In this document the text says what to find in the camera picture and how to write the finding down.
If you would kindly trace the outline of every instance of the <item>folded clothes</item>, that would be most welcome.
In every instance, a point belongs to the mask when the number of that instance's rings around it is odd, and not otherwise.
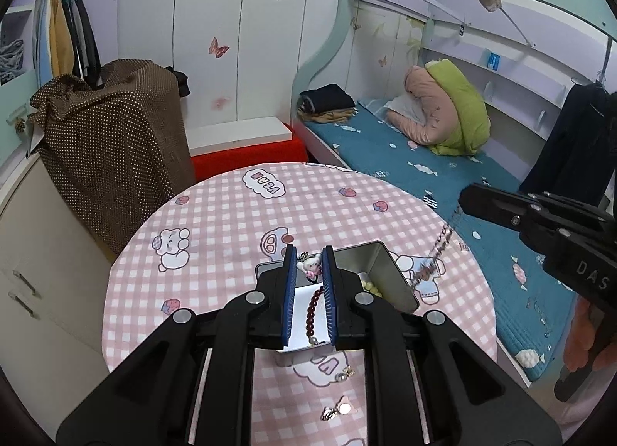
[[[23,74],[24,41],[14,40],[8,45],[0,47],[0,83],[6,84],[15,77]]]
[[[302,110],[298,110],[298,115],[303,121],[311,121],[318,123],[344,123],[351,117],[356,110],[354,108],[347,108],[343,110],[332,110],[331,112],[325,112],[320,114],[305,113]]]
[[[308,114],[321,114],[334,110],[354,108],[356,103],[337,84],[328,84],[319,89],[310,89],[300,93],[299,109]]]

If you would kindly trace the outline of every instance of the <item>red fabric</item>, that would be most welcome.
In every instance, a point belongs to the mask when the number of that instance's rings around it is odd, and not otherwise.
[[[308,162],[304,143],[295,134],[288,142],[266,143],[253,147],[233,148],[191,158],[197,181],[217,174],[254,166],[263,162]]]

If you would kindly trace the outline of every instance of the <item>gingham tablecloth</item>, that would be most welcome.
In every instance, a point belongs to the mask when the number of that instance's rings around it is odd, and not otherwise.
[[[316,253],[381,240],[410,277],[443,223],[399,188],[340,167],[261,164],[215,176],[161,207],[113,265],[103,326],[107,365],[115,368],[179,307],[219,309],[253,289],[255,266],[282,259],[287,243]],[[442,310],[495,359],[493,299],[476,260],[457,234],[440,258],[433,279],[416,291],[417,313]],[[347,365],[356,375],[336,383]],[[364,385],[360,351],[280,368],[258,350],[252,444],[364,446]],[[321,421],[323,408],[344,395],[357,413]]]

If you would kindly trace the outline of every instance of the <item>mattress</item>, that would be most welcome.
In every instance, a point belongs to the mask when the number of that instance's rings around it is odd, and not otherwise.
[[[306,125],[355,171],[370,174],[422,199],[449,221],[460,191],[485,183],[516,191],[519,182],[498,163],[474,157],[437,156],[410,146],[384,117],[387,100],[361,100],[345,124]],[[497,336],[537,380],[553,359],[575,294],[542,270],[544,256],[527,248],[515,231],[462,215],[456,232],[473,252],[495,300]]]

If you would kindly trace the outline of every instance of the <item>red butterfly decal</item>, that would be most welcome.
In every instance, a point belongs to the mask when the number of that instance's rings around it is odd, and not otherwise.
[[[223,56],[224,53],[226,53],[227,51],[229,51],[229,46],[219,47],[217,38],[214,37],[212,39],[212,43],[210,44],[210,49],[208,49],[208,52],[210,54],[215,54],[218,59],[221,56]]]

